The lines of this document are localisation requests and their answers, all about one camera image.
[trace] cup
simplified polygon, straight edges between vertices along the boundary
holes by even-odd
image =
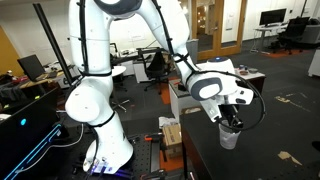
[[[223,120],[221,123],[228,126],[227,120]],[[225,149],[234,149],[236,147],[240,132],[241,131],[235,133],[232,129],[219,124],[220,145]]]

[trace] monitor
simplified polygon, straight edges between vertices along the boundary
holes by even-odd
[[[35,157],[34,153],[41,152],[38,149],[45,144],[42,140],[59,121],[56,115],[57,97],[55,88],[0,121],[0,179],[13,179],[16,170]]]
[[[272,23],[282,23],[286,15],[286,10],[287,9],[277,9],[261,12],[259,25],[268,26]]]
[[[31,81],[36,82],[37,78],[45,73],[45,69],[41,65],[38,57],[34,54],[18,59],[18,63]]]

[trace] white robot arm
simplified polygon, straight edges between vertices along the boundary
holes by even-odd
[[[192,63],[186,48],[189,27],[180,4],[177,0],[162,2],[160,8],[156,0],[70,1],[72,56],[84,78],[70,94],[66,111],[74,120],[94,128],[98,135],[87,151],[85,171],[100,172],[104,167],[104,173],[114,174],[133,154],[119,116],[109,105],[113,89],[109,29],[116,19],[139,14],[146,21],[157,41],[172,54],[184,85],[202,103],[211,120],[221,117],[219,104],[251,102],[252,91],[238,87],[235,77],[212,72],[234,73],[230,59],[208,61],[201,69]]]

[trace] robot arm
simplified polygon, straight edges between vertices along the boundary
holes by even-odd
[[[202,103],[211,120],[221,117],[220,104],[249,104],[253,93],[235,84],[230,59],[207,62],[199,68],[186,48],[189,27],[177,0],[71,0],[69,30],[73,61],[84,78],[69,95],[68,115],[87,123],[97,134],[83,169],[114,174],[133,154],[118,114],[110,107],[113,90],[109,29],[112,21],[141,15],[161,46],[172,55],[191,96]]]

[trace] cardboard box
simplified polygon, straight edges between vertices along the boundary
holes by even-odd
[[[181,127],[180,124],[164,126],[162,128],[164,141],[167,147],[166,154],[169,157],[182,155]]]

